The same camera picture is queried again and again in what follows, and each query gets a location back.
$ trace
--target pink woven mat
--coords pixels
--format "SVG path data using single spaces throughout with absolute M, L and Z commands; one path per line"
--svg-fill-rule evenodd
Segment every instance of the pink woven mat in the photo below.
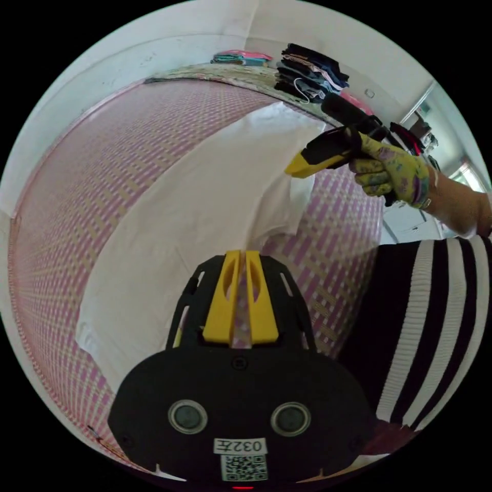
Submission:
M 190 149 L 275 99 L 208 81 L 138 86 L 76 126 L 43 162 L 18 208 L 9 242 L 9 287 L 24 348 L 46 391 L 80 433 L 113 446 L 114 395 L 74 339 L 94 263 L 121 218 Z M 266 245 L 308 300 L 320 347 L 335 354 L 379 242 L 381 204 L 347 170 L 317 177 L 295 238 Z M 239 332 L 237 344 L 247 340 Z

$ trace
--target folded clothes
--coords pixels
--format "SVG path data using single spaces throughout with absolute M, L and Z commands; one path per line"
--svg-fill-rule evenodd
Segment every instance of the folded clothes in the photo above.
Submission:
M 244 58 L 261 58 L 267 61 L 273 60 L 271 56 L 265 55 L 264 53 L 258 53 L 256 51 L 227 50 L 220 51 L 217 55 L 241 55 Z
M 282 51 L 282 55 L 294 55 L 303 58 L 322 70 L 326 71 L 333 78 L 337 78 L 341 82 L 347 82 L 349 76 L 340 71 L 340 65 L 336 60 L 329 56 L 318 53 L 317 51 L 310 50 L 304 46 L 297 45 L 295 43 L 289 43 L 287 49 Z
M 315 73 L 320 73 L 335 89 L 337 90 L 343 90 L 345 87 L 349 87 L 349 83 L 338 79 L 333 73 L 329 74 L 326 70 L 323 70 L 319 67 L 317 67 L 315 64 L 311 63 L 310 61 L 295 56 L 295 55 L 284 55 L 283 57 L 284 62 L 292 62 L 295 63 L 296 65 L 303 65 L 312 72 Z
M 318 75 L 314 72 L 309 72 L 306 74 L 305 71 L 296 70 L 294 68 L 289 67 L 283 61 L 277 62 L 277 70 L 279 73 L 283 75 L 296 75 L 304 80 L 308 85 L 313 87 L 314 89 L 321 89 L 323 92 L 333 92 L 335 94 L 340 94 L 341 90 L 335 89 L 327 80 L 325 80 L 321 75 Z
M 299 96 L 299 92 L 300 92 L 302 93 L 302 95 L 306 96 L 312 103 L 314 102 L 319 103 L 323 101 L 323 99 L 325 98 L 325 93 L 322 90 L 313 89 L 311 86 L 306 84 L 306 82 L 304 82 L 304 80 L 302 80 L 301 78 L 293 77 L 291 75 L 286 76 L 277 73 L 275 74 L 275 79 L 277 80 L 277 84 L 279 84 L 280 86 L 284 87 L 285 85 L 287 85 L 293 89 L 293 91 L 291 90 L 285 91 L 280 89 L 283 92 L 288 92 L 295 96 Z
M 287 83 L 287 82 L 284 82 L 282 80 L 279 80 L 275 85 L 274 85 L 274 89 L 277 90 L 277 91 L 280 91 L 280 92 L 285 92 L 286 94 L 290 94 L 291 96 L 294 96 L 298 99 L 303 99 L 303 95 L 304 95 L 304 99 L 305 99 L 305 102 L 310 102 L 310 103 L 314 103 L 314 104 L 321 104 L 323 99 L 321 99 L 321 97 L 310 97 L 309 95 L 307 94 L 300 94 L 300 92 L 295 88 L 295 86 L 291 83 Z
M 345 87 L 349 86 L 347 82 L 343 82 L 342 83 L 343 85 L 336 84 L 335 82 L 333 82 L 332 78 L 324 70 L 321 69 L 318 69 L 317 71 L 311 70 L 311 68 L 307 65 L 307 64 L 311 65 L 308 61 L 306 62 L 305 60 L 302 60 L 302 62 L 304 63 L 301 63 L 301 59 L 293 56 L 287 58 L 287 56 L 289 55 L 284 56 L 284 58 L 282 59 L 282 63 L 286 67 L 297 70 L 298 72 L 303 73 L 305 76 L 313 80 L 320 81 L 320 83 L 328 82 L 328 84 L 330 84 L 331 87 L 336 92 L 340 92 Z
M 267 67 L 268 63 L 264 59 L 259 58 L 223 58 L 214 57 L 210 63 L 225 63 L 233 65 L 244 65 L 247 67 Z

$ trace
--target gardening glove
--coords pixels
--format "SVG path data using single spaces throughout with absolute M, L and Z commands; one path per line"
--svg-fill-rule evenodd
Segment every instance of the gardening glove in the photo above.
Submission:
M 362 140 L 360 150 L 371 158 L 354 159 L 349 167 L 355 173 L 355 182 L 362 186 L 366 195 L 382 196 L 394 190 L 398 200 L 411 207 L 423 207 L 429 191 L 426 163 L 403 149 L 377 142 L 362 133 L 359 135 Z

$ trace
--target pink towel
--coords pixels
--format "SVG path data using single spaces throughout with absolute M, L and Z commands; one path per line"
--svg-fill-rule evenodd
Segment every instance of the pink towel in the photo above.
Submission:
M 242 50 L 228 50 L 217 53 L 218 55 L 242 55 L 245 58 L 263 58 L 265 60 L 273 60 L 271 56 L 264 53 L 256 53 L 254 51 L 242 51 Z

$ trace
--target striped shirt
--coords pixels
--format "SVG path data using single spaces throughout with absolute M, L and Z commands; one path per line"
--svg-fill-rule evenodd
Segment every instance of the striped shirt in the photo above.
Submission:
M 380 420 L 419 431 L 461 384 L 492 326 L 491 237 L 379 247 L 338 360 Z

